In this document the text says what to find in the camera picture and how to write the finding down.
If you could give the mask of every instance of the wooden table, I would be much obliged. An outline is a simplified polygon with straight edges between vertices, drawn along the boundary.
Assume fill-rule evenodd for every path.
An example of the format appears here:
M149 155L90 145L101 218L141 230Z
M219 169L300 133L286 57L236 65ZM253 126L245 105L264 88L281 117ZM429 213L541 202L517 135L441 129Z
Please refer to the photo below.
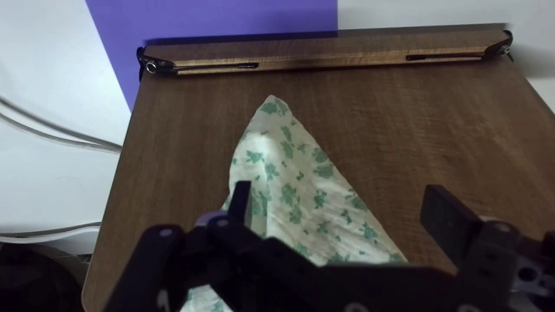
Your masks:
M158 57L181 50L188 46L148 48ZM146 74L87 275L87 310L104 306L146 226L189 228L203 211L221 207L234 145L269 93L292 105L415 263L453 268L418 221L427 183L446 185L479 214L528 235L555 228L555 119L507 57Z

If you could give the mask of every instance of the wooden board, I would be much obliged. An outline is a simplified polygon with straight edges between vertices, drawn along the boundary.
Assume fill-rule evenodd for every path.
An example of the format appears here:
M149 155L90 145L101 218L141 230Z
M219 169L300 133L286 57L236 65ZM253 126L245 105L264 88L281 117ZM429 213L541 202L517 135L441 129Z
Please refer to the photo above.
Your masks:
M177 53L158 48L163 55ZM233 150L283 96L415 263L453 268L418 221L443 183L479 214L541 237L555 228L555 119L505 58L371 69L144 76L84 289L110 297L141 232L191 228L227 195Z
M172 74L259 72L316 67L465 62L512 43L502 25L342 31L316 37L205 41L149 46L146 55L175 65ZM165 63L146 62L149 70Z

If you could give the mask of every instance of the towel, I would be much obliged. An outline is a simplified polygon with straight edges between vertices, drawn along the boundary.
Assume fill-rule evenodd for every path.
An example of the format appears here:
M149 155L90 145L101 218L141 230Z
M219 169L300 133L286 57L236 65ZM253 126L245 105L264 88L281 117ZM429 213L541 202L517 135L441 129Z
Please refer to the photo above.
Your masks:
M276 95L257 109L234 150L229 188L238 180L252 180L247 225L260 237L281 239L316 265L406 261L325 148ZM189 291L184 310L229 306L203 285Z

